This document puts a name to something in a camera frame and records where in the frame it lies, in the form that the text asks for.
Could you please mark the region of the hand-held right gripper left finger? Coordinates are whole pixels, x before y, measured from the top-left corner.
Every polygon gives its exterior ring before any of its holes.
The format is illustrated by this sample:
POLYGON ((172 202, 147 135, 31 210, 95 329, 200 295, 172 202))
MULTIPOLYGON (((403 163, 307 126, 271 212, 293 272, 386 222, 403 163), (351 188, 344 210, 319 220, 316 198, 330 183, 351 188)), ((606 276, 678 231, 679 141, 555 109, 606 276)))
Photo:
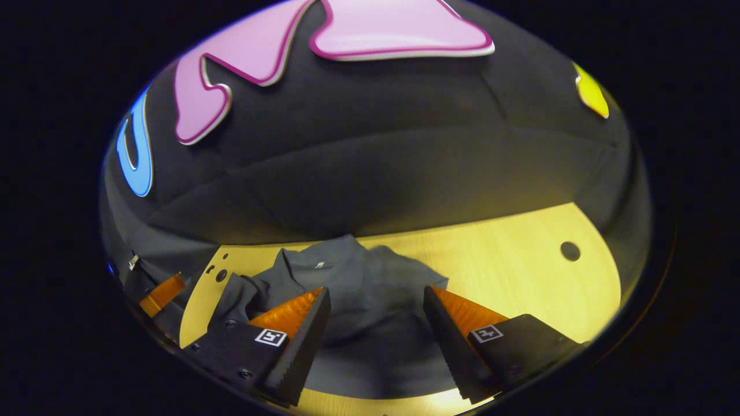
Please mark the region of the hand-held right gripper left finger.
POLYGON ((183 357, 242 398, 296 406, 330 314, 330 290, 320 287, 251 321, 213 326, 183 357))

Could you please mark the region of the grey long-sleeved shirt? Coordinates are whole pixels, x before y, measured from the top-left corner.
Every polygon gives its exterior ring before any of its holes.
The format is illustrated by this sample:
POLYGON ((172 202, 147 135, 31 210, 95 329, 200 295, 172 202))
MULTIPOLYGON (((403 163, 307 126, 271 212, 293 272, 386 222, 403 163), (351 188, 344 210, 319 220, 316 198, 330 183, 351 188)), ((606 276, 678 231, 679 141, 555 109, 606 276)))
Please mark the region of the grey long-sleeved shirt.
POLYGON ((281 248, 255 276, 230 277, 212 324, 246 322, 314 289, 330 291, 331 314, 307 389, 360 399, 436 394, 454 380, 423 313, 424 289, 447 277, 352 235, 301 251, 281 248))

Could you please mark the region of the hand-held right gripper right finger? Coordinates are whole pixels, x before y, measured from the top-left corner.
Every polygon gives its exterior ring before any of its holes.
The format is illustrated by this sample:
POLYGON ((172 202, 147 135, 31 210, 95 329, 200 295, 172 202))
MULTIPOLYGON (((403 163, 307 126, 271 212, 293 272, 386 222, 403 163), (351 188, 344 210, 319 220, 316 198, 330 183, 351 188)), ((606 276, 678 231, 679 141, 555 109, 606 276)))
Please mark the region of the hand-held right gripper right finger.
POLYGON ((463 399, 476 404, 528 384, 582 349, 533 314, 513 318, 437 286, 423 310, 463 399))

